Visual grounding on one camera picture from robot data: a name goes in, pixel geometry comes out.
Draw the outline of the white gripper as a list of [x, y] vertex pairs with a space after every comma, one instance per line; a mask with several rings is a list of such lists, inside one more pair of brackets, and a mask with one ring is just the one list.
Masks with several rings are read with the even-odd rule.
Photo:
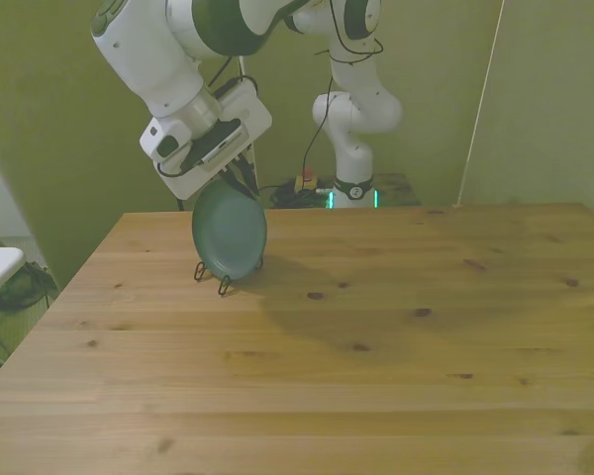
[[[152, 119], [152, 162], [176, 197], [190, 197], [222, 172], [222, 179], [258, 200], [254, 169], [244, 153], [266, 132], [272, 118], [246, 79], [217, 98], [207, 88], [183, 108]], [[228, 167], [238, 160], [242, 183]]]

